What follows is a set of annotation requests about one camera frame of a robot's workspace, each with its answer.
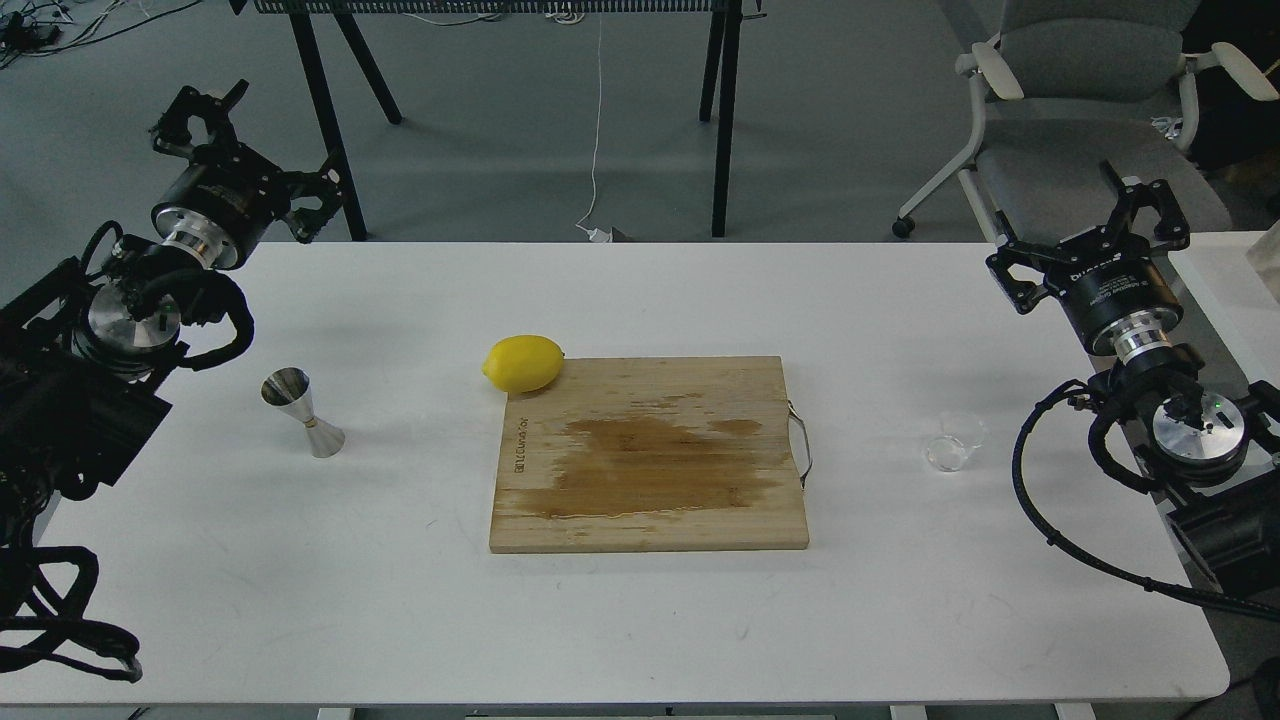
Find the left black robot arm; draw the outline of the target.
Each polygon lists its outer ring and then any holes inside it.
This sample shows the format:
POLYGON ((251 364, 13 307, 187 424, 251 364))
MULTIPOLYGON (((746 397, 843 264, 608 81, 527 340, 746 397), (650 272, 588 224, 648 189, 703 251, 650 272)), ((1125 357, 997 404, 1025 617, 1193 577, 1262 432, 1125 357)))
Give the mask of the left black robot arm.
POLYGON ((61 664, 137 682, 140 642, 88 619, 97 556, 37 546, 35 525, 55 497, 82 501, 114 486, 172 406, 157 396, 175 370, 201 372, 243 355, 255 320, 230 278, 266 229, 284 223, 308 243, 342 209, 346 154, 317 170, 284 170, 242 142, 223 97, 183 87, 150 129, 156 152, 184 170, 151 211, 154 238, 102 223, 3 307, 3 670, 61 664))

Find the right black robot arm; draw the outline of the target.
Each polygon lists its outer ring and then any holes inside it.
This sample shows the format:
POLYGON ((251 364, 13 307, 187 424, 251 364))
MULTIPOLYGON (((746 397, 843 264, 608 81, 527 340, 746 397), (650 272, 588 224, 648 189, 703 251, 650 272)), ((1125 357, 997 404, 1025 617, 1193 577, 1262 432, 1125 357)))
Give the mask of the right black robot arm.
POLYGON ((1277 470, 1238 480, 1252 446, 1277 457, 1277 388, 1256 380, 1236 398, 1199 382, 1203 357, 1170 332, 1184 311, 1155 258, 1189 243, 1189 225, 1165 179, 1124 179, 1102 161, 1115 206, 1102 225, 1053 246, 1019 240, 1006 219, 987 266, 1014 309, 1055 299, 1082 347, 1114 365, 1066 380, 1023 423, 1011 459, 1023 512, 1051 546, 1105 574, 1202 609, 1267 623, 1277 609, 1254 596, 1277 585, 1277 470), (1023 471, 1030 433, 1068 402, 1093 414, 1087 447, 1098 469, 1142 495, 1169 500, 1175 538, 1213 591, 1125 571, 1070 541, 1033 503, 1023 471))

